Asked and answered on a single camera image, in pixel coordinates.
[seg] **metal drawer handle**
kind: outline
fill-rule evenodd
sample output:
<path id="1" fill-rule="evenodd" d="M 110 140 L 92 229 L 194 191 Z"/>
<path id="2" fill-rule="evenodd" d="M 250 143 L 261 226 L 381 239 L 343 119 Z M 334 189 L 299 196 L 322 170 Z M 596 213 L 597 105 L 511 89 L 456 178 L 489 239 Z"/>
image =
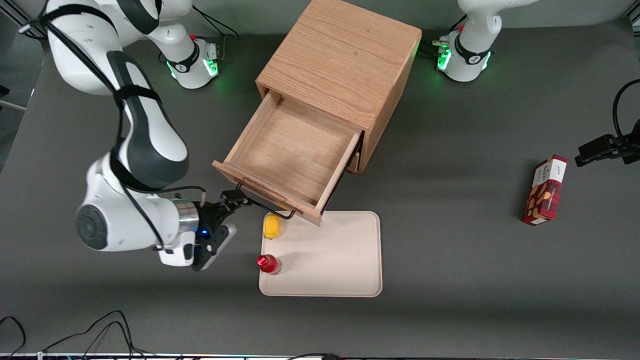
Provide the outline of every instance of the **metal drawer handle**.
<path id="1" fill-rule="evenodd" d="M 242 187 L 242 184 L 238 183 L 238 185 L 236 186 L 236 190 L 240 190 L 241 187 Z M 279 218 L 283 218 L 284 220 L 288 220 L 288 219 L 292 218 L 293 215 L 296 214 L 295 210 L 291 210 L 291 212 L 288 215 L 285 216 L 283 214 L 278 213 L 276 210 L 271 209 L 270 207 L 257 202 L 256 200 L 253 200 L 253 199 L 251 199 L 249 197 L 247 197 L 247 199 L 249 199 L 249 201 L 251 201 L 252 204 L 258 205 L 259 208 L 265 209 L 266 211 L 276 215 Z"/>

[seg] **yellow object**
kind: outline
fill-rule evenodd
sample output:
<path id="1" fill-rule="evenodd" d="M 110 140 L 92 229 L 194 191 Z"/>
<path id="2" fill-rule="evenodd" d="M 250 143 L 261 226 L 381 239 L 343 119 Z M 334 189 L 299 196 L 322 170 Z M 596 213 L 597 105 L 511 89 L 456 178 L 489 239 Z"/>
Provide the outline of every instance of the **yellow object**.
<path id="1" fill-rule="evenodd" d="M 274 214 L 267 215 L 264 218 L 264 237 L 267 239 L 273 239 L 278 236 L 280 232 L 280 218 Z"/>

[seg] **open drawer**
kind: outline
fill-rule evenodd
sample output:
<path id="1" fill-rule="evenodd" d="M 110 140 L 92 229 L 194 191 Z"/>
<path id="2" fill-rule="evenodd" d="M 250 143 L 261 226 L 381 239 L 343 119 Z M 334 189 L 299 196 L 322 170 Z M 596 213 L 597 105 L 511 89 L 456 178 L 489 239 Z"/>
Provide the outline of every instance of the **open drawer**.
<path id="1" fill-rule="evenodd" d="M 229 181 L 320 226 L 361 129 L 269 91 L 224 163 Z"/>

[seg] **wooden box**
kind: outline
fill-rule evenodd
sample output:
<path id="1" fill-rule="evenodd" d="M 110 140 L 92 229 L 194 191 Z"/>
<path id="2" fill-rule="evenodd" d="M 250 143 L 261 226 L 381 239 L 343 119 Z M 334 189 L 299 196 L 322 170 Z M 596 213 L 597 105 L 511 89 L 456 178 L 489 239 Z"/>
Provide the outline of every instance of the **wooden box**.
<path id="1" fill-rule="evenodd" d="M 262 104 L 224 163 L 213 165 L 320 225 L 345 168 L 367 166 L 420 36 L 352 4 L 312 0 L 256 79 Z"/>

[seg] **red box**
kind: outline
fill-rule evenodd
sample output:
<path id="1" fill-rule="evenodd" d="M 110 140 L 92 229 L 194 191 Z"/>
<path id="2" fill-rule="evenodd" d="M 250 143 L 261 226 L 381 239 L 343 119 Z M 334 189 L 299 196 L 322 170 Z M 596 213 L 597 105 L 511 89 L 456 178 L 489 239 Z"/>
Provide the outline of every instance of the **red box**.
<path id="1" fill-rule="evenodd" d="M 558 155 L 536 166 L 522 222 L 536 226 L 556 218 L 565 170 L 566 159 Z"/>

